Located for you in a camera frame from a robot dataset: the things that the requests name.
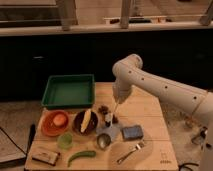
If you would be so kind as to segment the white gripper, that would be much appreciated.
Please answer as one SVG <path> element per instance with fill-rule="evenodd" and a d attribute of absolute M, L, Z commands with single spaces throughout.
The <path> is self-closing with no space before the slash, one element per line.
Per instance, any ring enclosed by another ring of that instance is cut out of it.
<path fill-rule="evenodd" d="M 122 81 L 121 79 L 116 79 L 113 84 L 113 97 L 115 102 L 122 104 L 132 93 L 132 85 Z"/>

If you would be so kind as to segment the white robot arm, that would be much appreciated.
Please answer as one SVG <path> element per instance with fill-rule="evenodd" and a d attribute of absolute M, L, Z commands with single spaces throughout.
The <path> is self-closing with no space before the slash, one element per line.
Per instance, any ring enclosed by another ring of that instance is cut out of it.
<path fill-rule="evenodd" d="M 213 171 L 213 92 L 150 74 L 142 70 L 142 65 L 137 54 L 113 65 L 115 101 L 122 104 L 130 96 L 132 86 L 136 86 L 197 119 L 207 128 L 199 171 Z"/>

